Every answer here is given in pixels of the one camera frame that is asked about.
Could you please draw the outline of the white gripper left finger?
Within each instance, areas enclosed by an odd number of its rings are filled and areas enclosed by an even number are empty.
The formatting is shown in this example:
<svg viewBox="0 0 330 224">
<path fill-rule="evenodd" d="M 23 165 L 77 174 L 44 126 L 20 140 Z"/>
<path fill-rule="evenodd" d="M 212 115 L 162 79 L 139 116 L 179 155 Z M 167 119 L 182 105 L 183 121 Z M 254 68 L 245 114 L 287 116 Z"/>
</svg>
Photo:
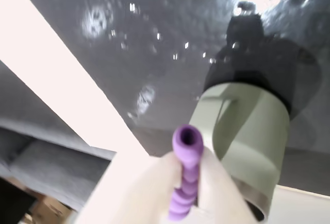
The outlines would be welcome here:
<svg viewBox="0 0 330 224">
<path fill-rule="evenodd" d="M 160 223 L 169 217 L 172 193 L 181 181 L 181 164 L 168 153 L 134 167 L 132 176 L 102 182 L 76 223 Z"/>
</svg>

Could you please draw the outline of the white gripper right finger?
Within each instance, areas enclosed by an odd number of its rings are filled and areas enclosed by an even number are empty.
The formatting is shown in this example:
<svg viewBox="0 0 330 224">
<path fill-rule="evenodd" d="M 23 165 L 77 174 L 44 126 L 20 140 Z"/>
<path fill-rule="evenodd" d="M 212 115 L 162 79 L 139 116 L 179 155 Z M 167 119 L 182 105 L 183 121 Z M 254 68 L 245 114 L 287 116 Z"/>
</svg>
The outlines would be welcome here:
<svg viewBox="0 0 330 224">
<path fill-rule="evenodd" d="M 221 161 L 207 147 L 200 166 L 198 207 L 190 223 L 257 223 Z"/>
</svg>

